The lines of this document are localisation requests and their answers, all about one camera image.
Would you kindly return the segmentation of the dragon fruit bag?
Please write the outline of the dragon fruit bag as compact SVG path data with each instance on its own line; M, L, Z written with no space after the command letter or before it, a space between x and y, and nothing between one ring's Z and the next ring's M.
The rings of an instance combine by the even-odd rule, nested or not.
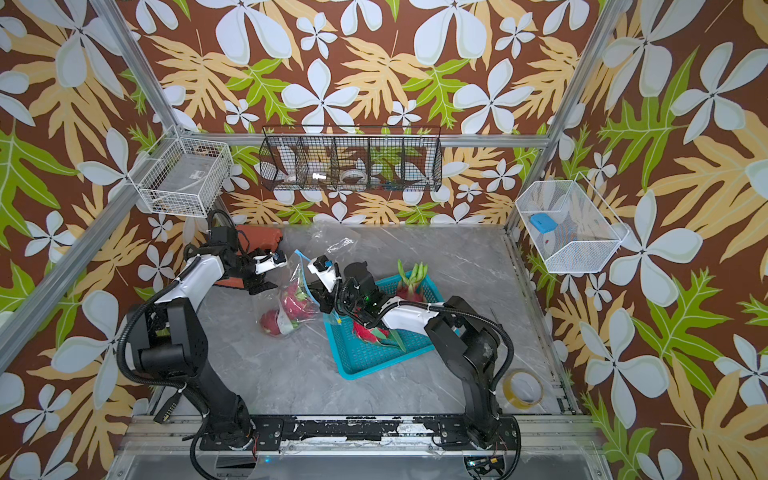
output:
M296 329L294 322L281 309L273 309L264 313L259 319L262 330L271 336L283 336Z
M318 302L300 282L291 282L282 291L280 303L292 321L308 321L321 315Z
M397 262L400 281L396 289L396 295L401 299L414 302L423 302L422 282L428 274L428 265L424 262L417 262L410 272L404 268L401 260Z
M401 352L407 350L404 340L395 329L387 327L365 327L360 321L352 320L354 335L362 342L374 346L393 348Z

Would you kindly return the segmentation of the zip-top bag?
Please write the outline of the zip-top bag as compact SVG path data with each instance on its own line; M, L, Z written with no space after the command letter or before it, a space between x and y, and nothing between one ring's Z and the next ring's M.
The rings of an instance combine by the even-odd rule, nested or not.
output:
M340 224L317 223L308 230L308 239L300 251L308 258L325 255L329 260L346 266L356 258L361 236L352 228Z
M277 288L267 292L269 309L258 320L261 330L285 337L309 322L326 320L334 308L338 276L325 255L309 258L296 249L281 268Z

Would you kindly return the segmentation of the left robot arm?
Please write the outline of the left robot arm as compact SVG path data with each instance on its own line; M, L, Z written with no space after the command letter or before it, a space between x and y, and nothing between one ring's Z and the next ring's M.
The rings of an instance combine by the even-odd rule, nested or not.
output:
M222 210L207 218L203 243L183 250L185 266L171 283L132 309L117 340L121 373L173 394L154 420L167 422L182 399L201 414L196 440L231 449L248 446L253 426L244 400L226 387L208 360L209 343L197 311L214 286L257 295L274 288L267 272L286 261L277 228L237 225Z

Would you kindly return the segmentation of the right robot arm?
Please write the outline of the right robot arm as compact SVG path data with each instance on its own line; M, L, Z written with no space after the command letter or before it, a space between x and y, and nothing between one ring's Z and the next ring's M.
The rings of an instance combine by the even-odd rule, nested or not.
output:
M448 370L462 382L464 425L468 441L477 447L494 442L502 411L496 389L511 366L514 346L497 322L478 314L461 297L427 303L389 295L376 284L365 262L341 269L326 256L310 261L326 313L347 317L362 332L381 341L401 343L401 331L429 338Z

